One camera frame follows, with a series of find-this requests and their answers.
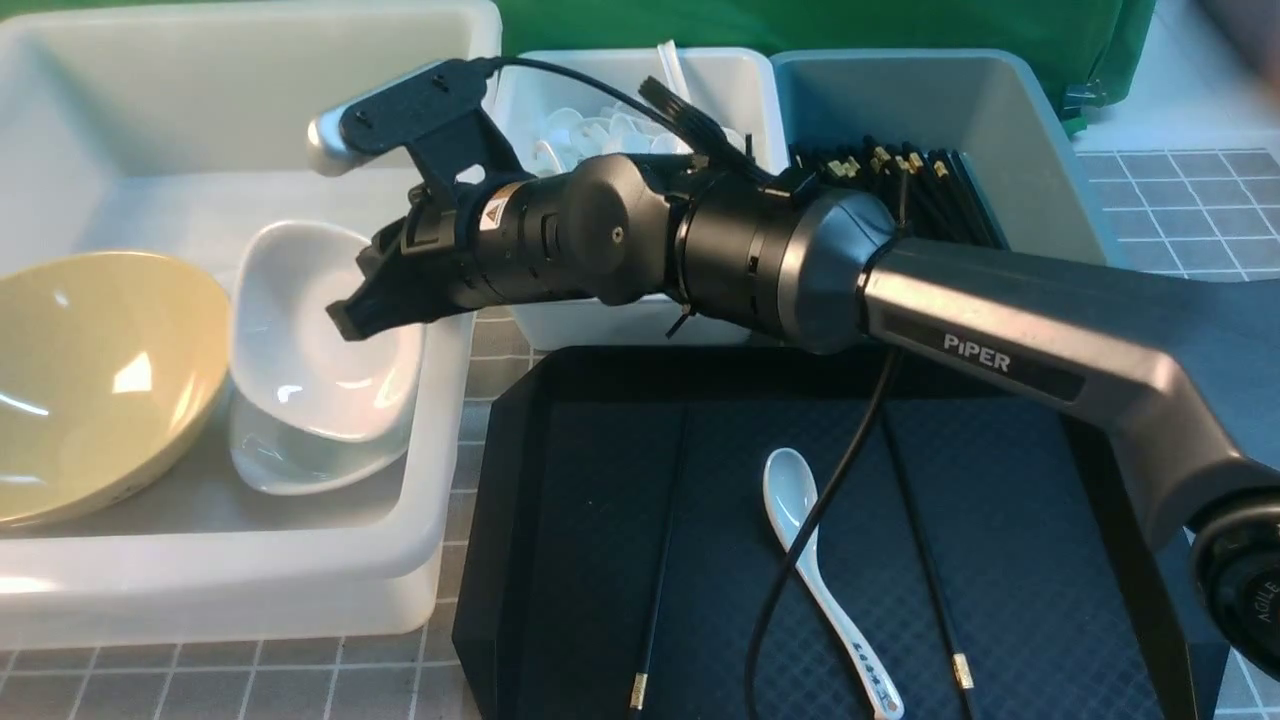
gray grid mat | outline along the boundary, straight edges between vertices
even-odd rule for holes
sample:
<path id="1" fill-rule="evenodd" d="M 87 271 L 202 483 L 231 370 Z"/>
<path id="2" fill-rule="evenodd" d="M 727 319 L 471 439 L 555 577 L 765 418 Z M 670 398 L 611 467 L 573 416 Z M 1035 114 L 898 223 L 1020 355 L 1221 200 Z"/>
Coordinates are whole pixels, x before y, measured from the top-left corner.
<path id="1" fill-rule="evenodd" d="M 1091 188 L 1134 268 L 1208 281 L 1280 277 L 1280 164 L 1265 151 L 1088 154 Z M 511 315 L 476 323 L 440 601 L 394 637 L 0 652 L 0 720 L 470 720 L 449 642 L 489 404 L 531 368 Z M 1220 720 L 1280 720 L 1280 683 L 1239 656 Z"/>
<path id="2" fill-rule="evenodd" d="M 1134 269 L 1280 278 L 1280 163 L 1267 151 L 1088 152 L 1080 161 Z M 1217 717 L 1280 720 L 1280 683 L 1231 653 Z"/>

white spoon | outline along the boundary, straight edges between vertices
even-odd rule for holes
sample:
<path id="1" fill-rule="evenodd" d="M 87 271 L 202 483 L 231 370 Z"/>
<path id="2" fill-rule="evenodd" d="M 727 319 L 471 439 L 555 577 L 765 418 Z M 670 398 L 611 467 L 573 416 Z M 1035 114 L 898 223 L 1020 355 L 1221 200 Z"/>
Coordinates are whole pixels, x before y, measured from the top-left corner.
<path id="1" fill-rule="evenodd" d="M 769 524 L 773 525 L 783 551 L 791 548 L 796 533 L 800 532 L 800 524 L 817 501 L 818 486 L 813 482 L 813 471 L 809 470 L 804 456 L 790 447 L 774 450 L 764 462 L 764 509 L 769 514 Z M 822 580 L 822 571 L 818 569 L 817 530 L 800 553 L 796 570 L 822 609 L 822 614 L 827 616 L 831 628 L 840 637 L 845 652 L 854 661 L 876 720 L 900 720 L 904 711 L 902 696 L 897 693 L 897 687 L 890 679 L 884 665 L 867 642 L 867 635 L 845 614 Z"/>

white bowl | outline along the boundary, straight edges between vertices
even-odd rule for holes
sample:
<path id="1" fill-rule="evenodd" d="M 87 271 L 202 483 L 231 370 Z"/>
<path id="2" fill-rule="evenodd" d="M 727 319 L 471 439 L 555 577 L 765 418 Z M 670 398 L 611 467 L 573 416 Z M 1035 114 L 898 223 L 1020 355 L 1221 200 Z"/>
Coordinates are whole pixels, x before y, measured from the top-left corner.
<path id="1" fill-rule="evenodd" d="M 250 243 L 232 300 L 232 377 L 276 420 L 342 442 L 389 432 L 413 397 L 422 327 L 364 342 L 338 334 L 325 306 L 364 279 L 369 241 L 338 225 L 287 220 Z"/>
<path id="2" fill-rule="evenodd" d="M 411 418 L 369 442 L 338 442 L 291 428 L 243 395 L 232 397 L 228 442 L 244 484 L 268 495 L 315 495 L 357 483 L 408 448 Z"/>

piper logo text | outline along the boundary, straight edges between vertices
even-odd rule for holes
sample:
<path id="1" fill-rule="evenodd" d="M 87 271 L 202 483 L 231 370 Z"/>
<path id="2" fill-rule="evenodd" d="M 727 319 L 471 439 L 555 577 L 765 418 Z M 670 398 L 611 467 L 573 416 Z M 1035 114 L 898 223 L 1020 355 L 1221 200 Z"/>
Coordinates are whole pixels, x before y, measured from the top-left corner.
<path id="1" fill-rule="evenodd" d="M 978 363 L 988 368 L 1000 370 L 1001 373 L 1009 373 L 1009 356 L 998 350 L 992 350 L 989 347 L 983 347 L 977 342 L 970 342 L 968 340 L 960 340 L 951 333 L 946 333 L 942 338 L 942 350 L 947 352 L 955 352 L 964 359 L 977 359 Z"/>

dark blue tray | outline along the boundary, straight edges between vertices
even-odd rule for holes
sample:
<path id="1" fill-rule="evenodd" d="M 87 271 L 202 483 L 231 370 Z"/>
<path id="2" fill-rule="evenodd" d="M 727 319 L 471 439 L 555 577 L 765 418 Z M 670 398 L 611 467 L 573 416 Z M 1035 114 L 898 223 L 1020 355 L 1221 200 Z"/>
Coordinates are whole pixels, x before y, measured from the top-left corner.
<path id="1" fill-rule="evenodd" d="M 623 717 L 684 432 L 645 716 L 744 717 L 746 641 L 781 557 L 764 459 L 795 447 L 826 482 L 881 359 L 573 348 L 498 400 L 453 634 L 484 716 Z M 886 421 L 983 719 L 1212 715 L 1226 644 L 1185 565 L 1165 583 L 1140 544 L 1102 436 L 923 361 L 904 366 Z M 824 519 L 819 555 L 908 717 L 964 717 L 882 433 Z M 870 716 L 797 582 L 758 693 L 769 719 Z"/>

